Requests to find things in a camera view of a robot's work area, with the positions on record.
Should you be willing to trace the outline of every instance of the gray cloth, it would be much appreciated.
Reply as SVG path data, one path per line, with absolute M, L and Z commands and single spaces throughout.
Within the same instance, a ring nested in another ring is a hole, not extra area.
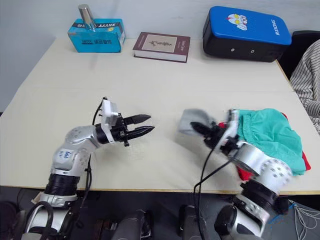
M 290 82 L 320 134 L 320 40 L 305 51 Z
M 183 111 L 178 131 L 180 133 L 191 135 L 191 136 L 201 136 L 200 133 L 196 132 L 192 126 L 190 125 L 191 122 L 198 122 L 202 123 L 203 125 L 206 125 L 208 127 L 211 127 L 211 123 L 215 119 L 207 114 L 207 112 L 197 109 L 197 108 L 190 108 L 185 109 Z

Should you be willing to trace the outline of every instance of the green cloth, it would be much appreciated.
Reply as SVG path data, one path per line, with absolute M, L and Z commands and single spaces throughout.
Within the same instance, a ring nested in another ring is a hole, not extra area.
M 294 175 L 305 173 L 301 138 L 281 112 L 271 108 L 239 110 L 238 135 L 266 155 L 287 163 Z

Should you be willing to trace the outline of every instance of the table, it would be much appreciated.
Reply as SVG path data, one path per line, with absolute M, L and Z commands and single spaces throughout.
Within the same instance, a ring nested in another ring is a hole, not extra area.
M 92 158 L 92 190 L 190 192 L 209 149 L 200 137 L 177 132 L 186 108 L 201 108 L 218 121 L 228 109 L 276 108 L 302 138 L 312 170 L 295 177 L 282 194 L 320 194 L 320 137 L 277 62 L 206 56 L 191 41 L 187 64 L 133 57 L 135 40 L 122 53 L 76 53 L 57 39 L 34 67 L 0 118 L 0 185 L 44 188 L 52 156 L 67 132 L 89 125 L 103 96 L 124 117 L 150 114 L 149 134 L 106 145 Z M 214 155 L 210 172 L 226 159 Z M 228 165 L 203 186 L 208 193 L 238 193 L 241 180 Z M 85 186 L 82 177 L 78 187 Z

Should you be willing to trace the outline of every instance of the tissue box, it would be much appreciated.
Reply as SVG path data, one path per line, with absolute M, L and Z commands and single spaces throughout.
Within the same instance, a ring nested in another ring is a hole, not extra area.
M 79 18 L 70 27 L 68 36 L 79 53 L 118 53 L 121 52 L 125 32 L 121 19 L 96 18 L 96 28 L 85 28 Z
M 280 17 L 223 6 L 210 9 L 202 39 L 209 55 L 262 62 L 273 62 L 291 44 Z

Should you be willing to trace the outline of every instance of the person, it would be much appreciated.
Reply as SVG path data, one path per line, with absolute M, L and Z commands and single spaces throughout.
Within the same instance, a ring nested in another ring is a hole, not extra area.
M 320 39 L 305 51 L 290 83 L 320 135 Z

